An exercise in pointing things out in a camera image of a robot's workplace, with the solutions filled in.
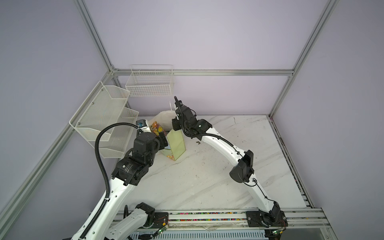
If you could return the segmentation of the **orange snack box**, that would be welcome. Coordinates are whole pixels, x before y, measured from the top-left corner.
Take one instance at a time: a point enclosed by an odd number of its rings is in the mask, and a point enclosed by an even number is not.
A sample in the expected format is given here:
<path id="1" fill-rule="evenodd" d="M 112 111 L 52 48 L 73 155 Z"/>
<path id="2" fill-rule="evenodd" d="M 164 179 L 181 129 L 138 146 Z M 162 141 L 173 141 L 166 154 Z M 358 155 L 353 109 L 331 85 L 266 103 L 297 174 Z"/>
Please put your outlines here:
<path id="1" fill-rule="evenodd" d="M 154 121 L 150 126 L 151 131 L 156 135 L 159 136 L 160 134 L 166 134 L 163 127 L 157 122 Z"/>

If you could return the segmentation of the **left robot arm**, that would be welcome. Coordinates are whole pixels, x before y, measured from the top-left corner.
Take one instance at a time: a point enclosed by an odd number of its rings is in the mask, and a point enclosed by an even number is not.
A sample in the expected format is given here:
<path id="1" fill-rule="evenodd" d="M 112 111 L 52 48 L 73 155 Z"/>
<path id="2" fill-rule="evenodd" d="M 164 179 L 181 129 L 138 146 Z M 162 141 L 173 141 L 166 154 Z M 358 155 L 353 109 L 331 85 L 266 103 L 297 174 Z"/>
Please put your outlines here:
<path id="1" fill-rule="evenodd" d="M 105 195 L 99 200 L 83 226 L 72 236 L 73 240 L 123 240 L 138 228 L 153 225 L 155 208 L 138 204 L 120 223 L 113 225 L 124 201 L 153 165 L 156 153 L 168 146 L 164 133 L 140 133 L 111 177 L 106 175 L 100 157 L 98 164 L 106 180 Z"/>

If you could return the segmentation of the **white green paper bag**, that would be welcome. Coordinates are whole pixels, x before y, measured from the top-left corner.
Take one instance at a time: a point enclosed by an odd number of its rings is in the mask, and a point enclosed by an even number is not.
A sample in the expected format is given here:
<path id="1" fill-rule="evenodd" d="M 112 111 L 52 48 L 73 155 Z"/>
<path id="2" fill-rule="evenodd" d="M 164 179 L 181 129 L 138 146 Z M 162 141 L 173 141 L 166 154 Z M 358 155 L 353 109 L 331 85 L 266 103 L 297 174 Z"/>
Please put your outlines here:
<path id="1" fill-rule="evenodd" d="M 172 119 L 177 116 L 175 110 L 176 107 L 173 105 L 170 110 L 162 111 L 149 120 L 150 126 L 154 121 L 157 121 L 166 132 L 165 136 L 169 145 L 160 152 L 173 161 L 176 161 L 186 151 L 182 131 L 174 131 L 172 127 Z"/>

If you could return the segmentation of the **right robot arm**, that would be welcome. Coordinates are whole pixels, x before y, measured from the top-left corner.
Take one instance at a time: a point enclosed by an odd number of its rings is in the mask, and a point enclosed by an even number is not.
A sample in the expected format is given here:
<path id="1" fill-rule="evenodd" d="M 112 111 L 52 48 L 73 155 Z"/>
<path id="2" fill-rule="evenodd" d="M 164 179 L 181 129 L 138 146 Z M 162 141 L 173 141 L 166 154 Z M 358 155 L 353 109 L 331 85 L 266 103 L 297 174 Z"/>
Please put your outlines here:
<path id="1" fill-rule="evenodd" d="M 230 177 L 233 181 L 245 185 L 249 193 L 257 202 L 258 215 L 256 222 L 266 228 L 288 226 L 284 212 L 279 203 L 272 200 L 259 183 L 253 168 L 254 153 L 242 150 L 225 139 L 205 119 L 197 119 L 196 112 L 175 99 L 176 117 L 172 119 L 174 130 L 181 130 L 190 139 L 198 139 L 222 154 L 232 165 Z"/>

